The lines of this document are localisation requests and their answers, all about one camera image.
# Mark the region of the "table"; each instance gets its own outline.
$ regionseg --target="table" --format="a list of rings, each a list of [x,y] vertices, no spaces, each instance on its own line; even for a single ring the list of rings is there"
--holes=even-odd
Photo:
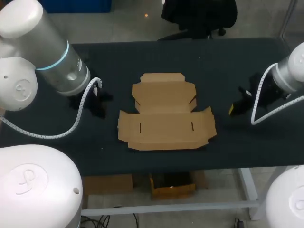
[[[238,86],[248,87],[251,75],[263,72],[270,64],[287,56],[288,52],[278,39],[83,44],[75,45],[75,49],[83,59],[89,59],[92,69],[103,80],[104,89],[114,96],[108,104],[106,118],[98,119],[86,110],[74,133],[52,141],[29,138],[2,125],[1,147],[21,144],[51,146],[67,154],[83,176],[304,163],[304,106],[301,104],[257,126],[250,125],[250,113],[237,118],[228,115],[231,103],[241,98]],[[119,110],[136,113],[132,84],[138,83],[143,73],[157,72],[183,73],[186,81],[196,86],[197,110],[211,106],[218,135],[207,146],[189,151],[140,152],[128,149],[127,143],[117,140]],[[264,112],[259,110],[257,116]],[[66,98],[38,78],[35,101],[25,110],[6,112],[5,116],[30,132],[53,135],[66,131],[73,124],[76,110],[69,107]],[[248,170],[240,171],[245,177],[245,188],[251,191],[253,181],[247,175]],[[248,196],[253,207],[261,204],[256,201],[255,194],[249,193]],[[248,207],[249,204],[245,201],[234,207]]]

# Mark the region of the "gray floor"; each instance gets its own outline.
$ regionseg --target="gray floor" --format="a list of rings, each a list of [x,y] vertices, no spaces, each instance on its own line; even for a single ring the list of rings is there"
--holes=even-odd
[[[277,36],[290,0],[236,2],[237,22],[225,38]],[[52,18],[72,43],[146,41],[179,32],[177,25],[160,18],[161,10],[161,0],[113,0],[111,13],[53,14]]]
[[[237,0],[238,19],[223,38],[274,37],[279,34],[290,0]],[[161,0],[113,0],[107,14],[53,14],[51,17],[71,43],[157,40],[179,32],[175,24],[160,18]],[[257,189],[261,190],[274,168],[253,168]],[[152,201],[148,189],[134,193],[90,196],[90,208],[117,205],[138,206],[183,202],[220,202],[243,199],[239,178],[233,170],[206,171],[208,190],[199,190],[188,199]],[[247,210],[227,209],[195,212],[140,214],[142,228],[231,228],[234,218],[246,221],[247,228],[267,228],[266,220],[250,221]],[[131,215],[111,216],[109,228],[135,227]]]
[[[260,192],[274,167],[251,168],[256,189]],[[198,190],[193,197],[176,200],[152,200],[148,177],[136,175],[134,182],[141,183],[133,193],[114,195],[92,195],[89,197],[90,209],[115,206],[143,206],[160,204],[230,202],[245,200],[240,179],[236,170],[207,170],[208,190]],[[268,228],[266,218],[250,221],[247,209],[223,209],[208,211],[166,212],[139,214],[141,228],[232,228],[235,217],[245,221],[246,228]],[[111,216],[109,228],[134,228],[132,215]]]
[[[300,21],[304,20],[304,1],[297,0],[293,14],[291,15],[285,30],[285,41],[291,49],[301,44],[304,40],[303,26]]]

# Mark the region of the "table leg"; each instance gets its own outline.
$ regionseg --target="table leg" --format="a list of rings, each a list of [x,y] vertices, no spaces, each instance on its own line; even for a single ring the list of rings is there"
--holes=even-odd
[[[266,183],[263,191],[258,195],[259,206],[257,208],[250,208],[249,215],[251,220],[260,220],[266,213],[266,196],[271,184],[275,181],[275,179],[280,176],[285,170],[287,166],[279,166],[275,169],[274,173],[269,178]]]
[[[243,190],[247,200],[257,200],[257,190],[254,184],[250,168],[238,169],[240,179],[242,181]]]

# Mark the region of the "open box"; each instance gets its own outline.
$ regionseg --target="open box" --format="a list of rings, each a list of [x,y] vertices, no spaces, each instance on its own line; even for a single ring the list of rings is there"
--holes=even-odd
[[[120,111],[118,139],[140,151],[195,149],[215,136],[211,108],[196,107],[193,83],[181,73],[144,74],[132,95],[139,114]]]

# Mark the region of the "white coiled cable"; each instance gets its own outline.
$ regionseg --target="white coiled cable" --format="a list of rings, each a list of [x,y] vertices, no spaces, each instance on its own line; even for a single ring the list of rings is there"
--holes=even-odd
[[[255,103],[254,103],[254,106],[253,106],[253,110],[252,110],[252,115],[251,115],[251,124],[252,125],[256,125],[260,122],[262,122],[263,120],[271,117],[272,115],[278,113],[279,111],[289,107],[289,106],[292,106],[294,105],[295,103],[298,103],[302,100],[304,100],[304,95],[303,96],[300,96],[292,101],[289,101],[287,102],[286,104],[272,110],[271,112],[267,113],[266,115],[262,116],[261,118],[259,118],[258,120],[255,120],[255,117],[256,117],[256,112],[257,112],[257,105],[258,105],[258,101],[260,99],[260,94],[261,94],[261,90],[262,90],[262,85],[263,85],[263,82],[264,82],[264,79],[266,78],[266,75],[268,74],[268,72],[271,70],[271,68],[273,68],[275,65],[277,65],[277,63],[274,63],[272,64],[270,67],[267,68],[267,70],[265,71],[265,73],[263,74],[261,80],[260,80],[260,83],[258,85],[258,89],[257,89],[257,93],[256,93],[256,100],[255,100]]]
[[[84,104],[85,104],[85,101],[86,101],[86,97],[87,97],[87,95],[88,95],[91,87],[94,85],[95,82],[98,83],[98,87],[99,88],[102,88],[102,86],[103,86],[102,81],[98,77],[93,78],[89,82],[89,84],[87,85],[87,87],[86,87],[86,89],[85,89],[85,91],[84,91],[84,93],[82,95],[82,98],[81,98],[81,101],[80,101],[80,105],[79,105],[79,109],[78,109],[78,113],[77,113],[77,117],[76,117],[76,120],[75,120],[73,126],[68,131],[66,131],[66,132],[64,132],[62,134],[57,134],[57,135],[34,134],[34,133],[25,131],[25,130],[17,127],[15,124],[13,124],[12,122],[10,122],[6,118],[4,118],[3,115],[0,115],[0,120],[2,120],[7,126],[13,128],[17,132],[20,132],[22,134],[25,134],[25,135],[33,137],[33,138],[38,138],[38,139],[59,139],[59,138],[65,137],[65,136],[71,134],[77,128],[77,126],[79,124],[79,121],[80,121],[80,118],[81,118],[81,113],[82,113],[82,110],[83,110],[83,107],[84,107]]]

